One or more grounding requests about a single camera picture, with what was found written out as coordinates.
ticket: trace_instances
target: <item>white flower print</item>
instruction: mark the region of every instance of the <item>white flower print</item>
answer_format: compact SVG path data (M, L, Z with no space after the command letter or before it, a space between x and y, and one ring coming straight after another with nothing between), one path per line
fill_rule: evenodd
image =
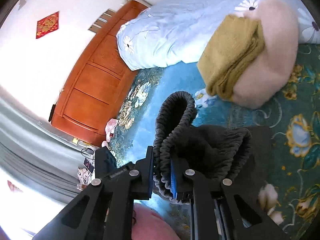
M136 103L134 105L135 108L137 108L138 106L142 106L144 101L146 101L150 88L151 88L151 84L150 84L149 81L144 83L139 88L138 93L136 95L138 97L138 99L137 99L137 101L136 101Z
M258 7L259 0L243 0L239 6L235 7L236 11L253 11Z
M217 101L217 99L218 99L217 95L211 97L207 94L207 91L205 90L205 88L203 88L195 93L195 107L199 109L202 106L203 107L213 106L214 103Z
M320 43L320 30L315 20L308 11L301 8L298 9L301 17L298 17L300 26L303 30L301 32L301 40L304 43Z
M133 91L133 88L129 91L129 93L127 95L127 98L130 98L130 95L131 95L132 91Z
M129 36L124 37L124 50L128 51L131 55L133 54L133 46L132 46L132 40L130 40Z
M266 184L260 189L258 203L263 211L279 226L283 221L282 212L275 211L278 202L278 193L271 184Z
M132 126L133 122L134 122L134 117L130 118L130 119L126 122L126 124L124 125L124 128L129 129L129 128Z

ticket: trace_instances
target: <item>red diamond paper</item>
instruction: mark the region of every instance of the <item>red diamond paper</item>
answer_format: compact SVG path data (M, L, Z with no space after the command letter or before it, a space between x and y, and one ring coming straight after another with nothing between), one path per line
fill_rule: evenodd
M59 29L59 12L53 13L37 22L36 39Z

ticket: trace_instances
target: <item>pink pillow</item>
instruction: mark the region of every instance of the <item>pink pillow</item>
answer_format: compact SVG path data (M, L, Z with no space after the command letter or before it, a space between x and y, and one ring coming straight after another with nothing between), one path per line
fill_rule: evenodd
M265 48L233 87L232 101L259 108L288 81L297 57L298 19L281 0L263 0L244 17L261 19Z
M180 240L173 229L152 209L135 203L136 222L132 226L132 240Z

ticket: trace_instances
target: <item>bed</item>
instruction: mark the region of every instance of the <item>bed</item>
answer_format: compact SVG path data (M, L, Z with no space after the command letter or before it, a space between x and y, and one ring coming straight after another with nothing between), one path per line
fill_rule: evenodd
M232 3L231 6L226 3L225 7L219 7L220 10L225 8L224 15L230 10L234 11L235 6L249 9L255 6L256 0L228 1ZM223 0L218 2L219 5L223 4ZM266 182L277 192L277 204L268 214L277 220L291 239L298 240L320 210L320 46L316 44L320 41L320 33L300 0L287 2L297 10L300 42L305 44L299 45L296 64L288 83L257 110L209 97L205 93L205 84L196 62L193 62L199 57L199 52L195 50L192 55L187 55L186 51L190 51L188 44L182 42L185 47L175 47L180 42L177 38L167 39L168 43L156 39L158 31L166 33L166 37L174 37L180 32L174 24L164 26L169 26L164 30L149 21L152 17L163 15L164 11L160 11L159 7L156 7L158 12L153 8L142 12L142 28L136 19L129 22L117 34L119 51L130 69L141 70L120 110L119 125L109 145L118 165L143 158L147 146L153 144L155 119L161 104L171 93L179 90L194 96L198 109L193 122L195 126L213 124L236 128L268 125L273 134L275 158L270 158L266 163ZM196 44L205 42L202 36ZM190 239L188 206L170 204L155 194L149 202L143 203L164 216L182 240Z

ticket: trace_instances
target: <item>yellow towel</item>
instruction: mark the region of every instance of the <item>yellow towel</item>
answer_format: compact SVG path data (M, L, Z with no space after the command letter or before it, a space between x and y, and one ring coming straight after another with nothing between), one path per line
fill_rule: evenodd
M207 93L231 100L238 78L263 48L260 20L227 15L209 40L197 65Z

